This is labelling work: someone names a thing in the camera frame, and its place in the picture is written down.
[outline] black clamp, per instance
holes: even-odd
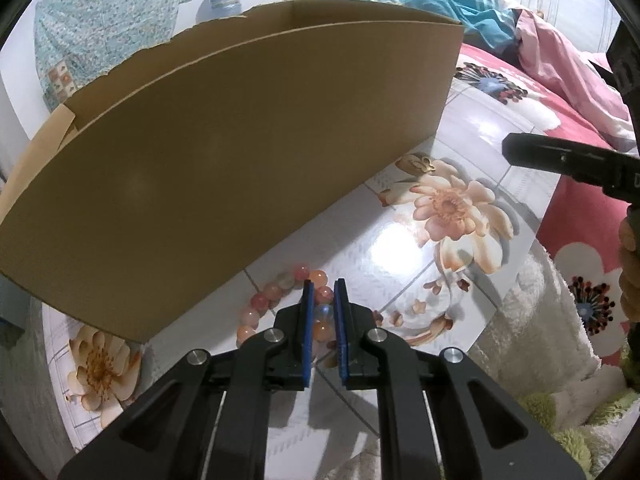
[[[188,352],[59,479],[263,479],[271,393],[308,386],[312,298],[306,282],[301,303],[280,309],[273,328],[238,350]],[[411,348],[377,327],[368,308],[349,302],[344,280],[335,283],[334,319],[343,384],[378,393],[383,480],[440,478],[430,418],[448,480],[585,478],[461,350],[434,356]]]

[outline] blue floral cloth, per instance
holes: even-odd
[[[513,0],[373,0],[449,16],[465,26],[465,43],[500,55],[516,44]]]
[[[53,110],[142,48],[168,41],[190,0],[42,0],[36,4],[36,70]]]

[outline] translucent bead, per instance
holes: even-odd
[[[320,343],[318,341],[313,341],[311,343],[311,358],[315,359],[318,357],[318,353],[320,352]]]
[[[306,264],[298,264],[293,267],[293,277],[299,282],[304,282],[309,278],[309,266]]]
[[[282,289],[275,283],[267,283],[262,293],[269,301],[278,301],[282,297]]]
[[[334,292],[328,286],[319,286],[314,293],[316,303],[331,303],[334,300]]]
[[[255,335],[255,330],[247,325],[238,327],[238,331],[236,332],[236,336],[238,337],[238,342],[240,344],[244,343],[252,335]]]
[[[269,300],[261,292],[254,294],[249,303],[251,303],[251,308],[257,310],[260,314],[264,314],[269,308]]]
[[[240,324],[247,325],[255,329],[258,328],[259,322],[260,314],[257,310],[251,308],[250,306],[246,306],[240,311]]]
[[[314,340],[323,343],[325,341],[329,341],[329,339],[333,334],[334,334],[334,330],[332,329],[330,323],[327,323],[325,321],[316,321],[314,323],[314,330],[313,330]]]
[[[282,290],[289,290],[293,288],[296,284],[296,278],[290,272],[282,272],[276,277],[276,285],[278,285]]]
[[[320,304],[314,309],[316,321],[329,321],[334,316],[334,308],[328,304]]]
[[[327,276],[324,273],[324,270],[312,270],[309,273],[309,279],[314,282],[315,288],[320,288],[321,286],[325,286],[327,280]]]

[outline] silver bolt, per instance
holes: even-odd
[[[204,350],[191,350],[187,354],[187,362],[193,366],[200,366],[207,360],[207,353]]]
[[[383,328],[372,328],[367,332],[367,337],[374,343],[382,343],[386,339],[387,333]]]
[[[459,363],[464,357],[465,355],[462,353],[462,350],[458,350],[457,348],[447,348],[444,351],[444,358],[453,364]]]
[[[264,331],[264,338],[269,343],[279,343],[284,338],[284,332],[279,328],[268,328]]]

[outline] cardboard box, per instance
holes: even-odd
[[[433,134],[462,34],[421,10],[300,0],[136,53],[14,168],[1,272],[145,342]]]

